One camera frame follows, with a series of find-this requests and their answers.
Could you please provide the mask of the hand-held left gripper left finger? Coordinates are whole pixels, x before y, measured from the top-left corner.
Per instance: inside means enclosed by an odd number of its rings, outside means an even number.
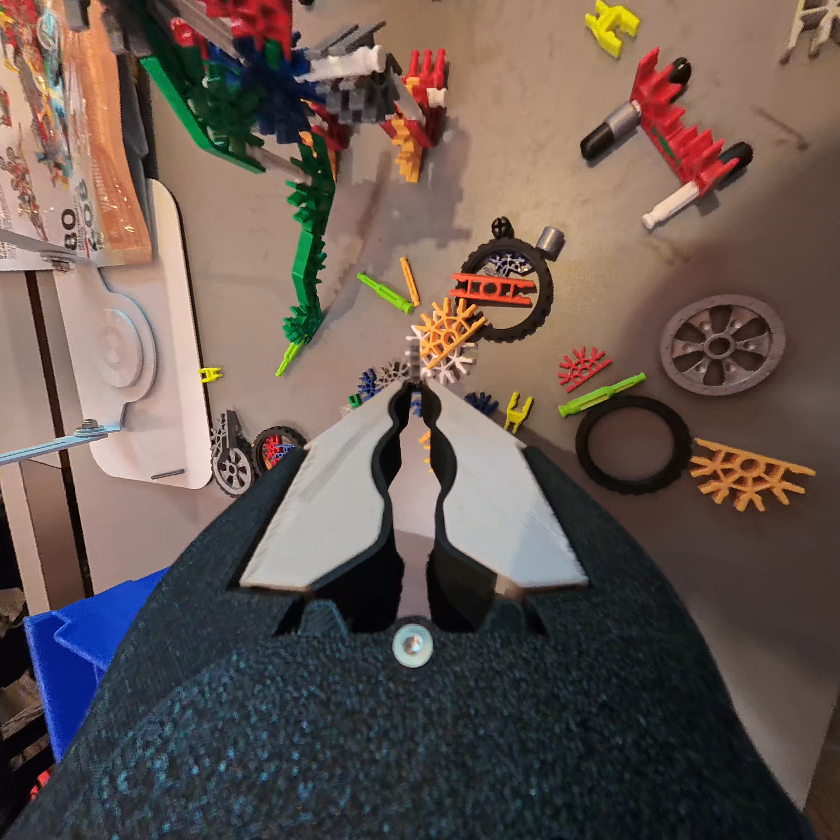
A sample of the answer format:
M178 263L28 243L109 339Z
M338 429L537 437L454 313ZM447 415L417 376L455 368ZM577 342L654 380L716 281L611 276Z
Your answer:
M306 592L327 583L382 535L387 490L377 487L374 455L398 432L388 385L306 447L289 490L257 544L239 583Z

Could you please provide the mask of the blue plastic bin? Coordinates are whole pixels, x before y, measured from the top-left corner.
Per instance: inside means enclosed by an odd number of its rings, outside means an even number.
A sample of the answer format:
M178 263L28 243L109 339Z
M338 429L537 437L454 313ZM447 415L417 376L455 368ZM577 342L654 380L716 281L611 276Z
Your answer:
M93 597L24 619L51 748L60 762L133 619L162 569Z

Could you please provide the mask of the small black tire colourful hub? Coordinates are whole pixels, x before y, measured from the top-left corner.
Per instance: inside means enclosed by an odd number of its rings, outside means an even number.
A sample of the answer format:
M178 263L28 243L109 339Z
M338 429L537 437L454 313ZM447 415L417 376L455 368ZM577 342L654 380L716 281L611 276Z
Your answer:
M273 426L259 433L252 446L255 476L262 477L296 448L303 448L307 439L297 429Z

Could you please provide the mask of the empty black toy tire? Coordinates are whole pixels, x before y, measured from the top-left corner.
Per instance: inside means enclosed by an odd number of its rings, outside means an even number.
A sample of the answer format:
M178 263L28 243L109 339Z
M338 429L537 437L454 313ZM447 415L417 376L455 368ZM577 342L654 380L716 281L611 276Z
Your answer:
M656 415L668 427L673 449L668 463L659 472L644 479L619 479L607 474L594 461L590 442L597 424L612 413L622 410L641 410ZM693 437L675 410L663 402L646 396L617 396L589 409L578 426L575 452L584 473L596 485L625 496L654 494L673 484L690 463Z

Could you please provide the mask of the lime green toy rod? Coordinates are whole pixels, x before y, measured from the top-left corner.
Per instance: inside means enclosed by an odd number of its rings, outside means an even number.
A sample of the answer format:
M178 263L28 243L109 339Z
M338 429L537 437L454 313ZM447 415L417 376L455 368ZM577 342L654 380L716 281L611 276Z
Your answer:
M413 310L415 309L413 303L401 294L399 294L397 291L391 289L390 287L381 283L378 280L374 280L373 278L369 277L363 272L359 272L357 274L357 278L362 283L362 285L370 288L378 298L388 302L397 310L405 314L413 313Z
M580 395L568 401L565 404L558 406L558 411L563 418L580 414L582 412L592 409L594 406L605 403L615 396L642 384L647 379L645 373L639 373L626 378L613 385L604 385L592 392Z

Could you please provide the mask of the white snowflake toy connector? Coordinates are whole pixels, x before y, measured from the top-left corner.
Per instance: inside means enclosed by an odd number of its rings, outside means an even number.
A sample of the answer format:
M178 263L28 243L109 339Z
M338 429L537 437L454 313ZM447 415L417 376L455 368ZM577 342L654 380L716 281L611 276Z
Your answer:
M441 385L451 385L469 374L469 367L475 363L469 352L477 348L477 343L465 342L454 348L437 363L428 369L425 365L427 357L421 359L421 381L434 380Z

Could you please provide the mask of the orange snowflake toy connector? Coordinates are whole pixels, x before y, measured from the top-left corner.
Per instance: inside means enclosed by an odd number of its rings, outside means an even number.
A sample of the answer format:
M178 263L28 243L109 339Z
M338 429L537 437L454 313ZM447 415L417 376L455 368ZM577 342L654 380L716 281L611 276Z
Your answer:
M432 313L421 314L421 320L412 326L412 331L419 341L421 362L428 370L443 362L487 322L475 303L449 297L442 304L434 302Z

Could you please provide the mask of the black toy tire blue hub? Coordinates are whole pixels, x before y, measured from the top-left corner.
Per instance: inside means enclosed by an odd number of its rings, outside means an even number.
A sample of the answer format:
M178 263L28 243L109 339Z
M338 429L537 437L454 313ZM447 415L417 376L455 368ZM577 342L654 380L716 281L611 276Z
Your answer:
M477 338L493 343L514 343L533 335L549 316L553 304L553 279L547 256L536 246L514 237L494 238L474 250L461 267L461 273L495 278L512 287L514 281L528 281L534 290L525 290L529 304L525 317L508 327L497 327L486 316Z

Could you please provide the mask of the orange-red ladder toy connector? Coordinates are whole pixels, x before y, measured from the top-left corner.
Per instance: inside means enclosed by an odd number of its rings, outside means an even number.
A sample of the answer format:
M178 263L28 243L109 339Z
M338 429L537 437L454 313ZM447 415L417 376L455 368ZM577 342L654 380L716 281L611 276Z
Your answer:
M449 291L452 298L507 307L529 308L538 290L533 281L520 277L455 273L451 280L455 284Z

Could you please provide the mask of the white board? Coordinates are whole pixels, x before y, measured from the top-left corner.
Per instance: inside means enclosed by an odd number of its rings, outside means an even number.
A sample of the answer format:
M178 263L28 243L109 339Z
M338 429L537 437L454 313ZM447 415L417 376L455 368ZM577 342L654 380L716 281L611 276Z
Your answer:
M90 445L107 475L199 490L211 443L179 213L156 180L152 261L55 271L83 420L109 435Z

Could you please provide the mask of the grey toy wheel hub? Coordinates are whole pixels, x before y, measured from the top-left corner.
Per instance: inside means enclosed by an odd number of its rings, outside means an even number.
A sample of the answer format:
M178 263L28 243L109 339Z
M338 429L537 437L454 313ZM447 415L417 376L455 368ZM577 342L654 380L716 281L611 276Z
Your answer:
M727 294L695 301L668 320L659 357L668 378L702 396L729 396L763 382L781 362L784 323L767 303Z

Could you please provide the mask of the large colourful toy construction model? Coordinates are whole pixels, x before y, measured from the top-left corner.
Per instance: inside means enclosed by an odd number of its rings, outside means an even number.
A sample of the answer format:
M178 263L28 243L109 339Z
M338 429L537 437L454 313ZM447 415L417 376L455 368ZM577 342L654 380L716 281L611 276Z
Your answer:
M201 148L254 173L291 174L301 226L297 304L284 321L285 374L322 325L319 274L335 193L334 159L353 127L380 126L416 183L447 108L447 57L412 53L403 70L375 40L385 21L351 24L300 47L293 2L102 2L112 50L138 59Z

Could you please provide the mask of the red toy assembly black wheels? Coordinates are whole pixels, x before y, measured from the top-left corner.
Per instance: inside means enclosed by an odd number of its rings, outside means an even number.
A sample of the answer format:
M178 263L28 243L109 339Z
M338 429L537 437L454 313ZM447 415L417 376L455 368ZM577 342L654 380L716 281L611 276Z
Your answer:
M684 124L686 111L676 100L687 87L691 64L679 57L657 70L658 55L655 47L639 61L630 98L581 141L582 157L594 161L641 128L678 176L681 187L643 215L648 231L730 181L753 160L749 143L738 142L723 150L723 140L714 140L710 130L700 132L696 125Z

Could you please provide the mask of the printed cardboard toy box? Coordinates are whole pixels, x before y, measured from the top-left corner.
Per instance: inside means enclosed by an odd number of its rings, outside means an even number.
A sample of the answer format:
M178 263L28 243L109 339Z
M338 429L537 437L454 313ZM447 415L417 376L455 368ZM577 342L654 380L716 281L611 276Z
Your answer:
M98 266L151 261L142 163L123 129L129 69L111 49L102 6L73 30L69 2L1 5L1 225Z

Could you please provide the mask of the grey metal bracket bar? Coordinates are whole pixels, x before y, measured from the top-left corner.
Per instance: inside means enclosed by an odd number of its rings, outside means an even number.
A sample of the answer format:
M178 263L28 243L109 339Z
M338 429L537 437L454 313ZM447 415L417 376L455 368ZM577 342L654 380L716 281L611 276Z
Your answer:
M37 444L35 446L20 448L1 454L1 466L7 466L18 463L27 459L36 459L42 456L51 455L74 448L81 445L89 445L107 438L111 434L116 434L121 430L121 425L107 424L102 425L93 420L92 425L84 423L78 427L73 434L55 438L44 444Z
M15 251L9 258L2 256L1 271L57 270L70 271L77 267L98 268L95 260L76 251L32 238L13 230L1 228L2 247Z

